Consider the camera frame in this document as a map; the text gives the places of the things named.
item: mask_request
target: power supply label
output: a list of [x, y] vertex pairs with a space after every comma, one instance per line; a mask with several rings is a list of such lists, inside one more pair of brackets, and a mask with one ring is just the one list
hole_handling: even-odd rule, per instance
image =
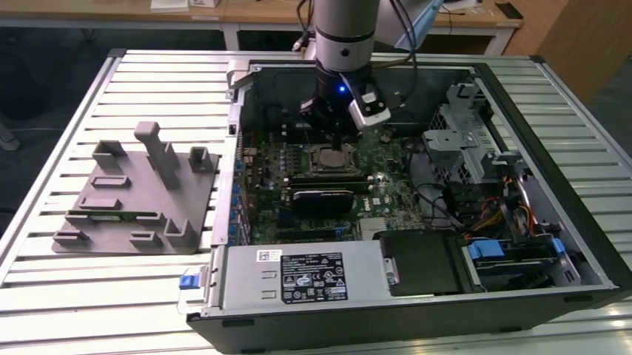
[[342, 253], [284, 255], [281, 275], [285, 304], [348, 300]]

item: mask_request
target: cardboard box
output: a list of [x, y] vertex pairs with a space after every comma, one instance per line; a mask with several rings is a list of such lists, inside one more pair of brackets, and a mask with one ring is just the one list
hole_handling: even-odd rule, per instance
[[222, 0], [189, 0], [191, 6], [217, 7]]

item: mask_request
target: circuit board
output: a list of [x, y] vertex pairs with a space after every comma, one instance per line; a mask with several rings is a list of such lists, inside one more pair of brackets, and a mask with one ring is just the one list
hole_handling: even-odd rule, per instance
[[246, 149], [250, 244], [292, 243], [280, 236], [293, 231], [336, 231], [336, 240], [361, 240], [358, 221], [372, 217], [384, 218], [388, 230], [424, 228], [418, 197], [405, 169], [410, 154], [406, 138], [394, 138], [393, 133], [374, 129], [357, 143], [345, 145], [344, 150], [354, 159], [354, 166], [348, 168], [368, 180], [369, 191], [353, 196], [348, 213], [325, 218], [294, 216], [285, 185], [289, 176], [313, 173], [313, 156], [322, 145], [289, 144], [273, 134], [251, 139], [251, 147], [257, 148]]

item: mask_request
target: slotted metal platform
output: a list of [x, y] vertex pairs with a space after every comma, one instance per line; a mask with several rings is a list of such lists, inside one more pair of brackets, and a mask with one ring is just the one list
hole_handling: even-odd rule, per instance
[[[177, 310], [178, 277], [209, 262], [218, 191], [210, 196], [199, 254], [55, 254], [52, 233], [95, 166], [99, 140], [135, 143], [139, 121], [161, 124], [178, 152], [223, 154], [233, 59], [298, 59], [288, 53], [129, 50], [109, 58], [0, 242], [0, 354], [217, 354]], [[377, 55], [392, 60], [393, 55]], [[632, 164], [545, 64], [529, 58], [420, 56], [428, 62], [487, 62], [628, 265], [632, 262]], [[499, 131], [509, 141], [509, 133]], [[215, 186], [230, 181], [219, 163]], [[628, 354], [632, 303], [579, 311], [531, 331], [389, 342], [292, 354]]]

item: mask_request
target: desk leg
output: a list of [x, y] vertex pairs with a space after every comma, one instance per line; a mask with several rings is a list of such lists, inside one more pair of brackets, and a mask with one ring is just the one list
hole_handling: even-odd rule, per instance
[[503, 55], [515, 30], [515, 28], [500, 28], [497, 30], [496, 36], [492, 38], [489, 46], [487, 46], [485, 55]]
[[222, 24], [225, 33], [226, 50], [239, 50], [239, 24]]

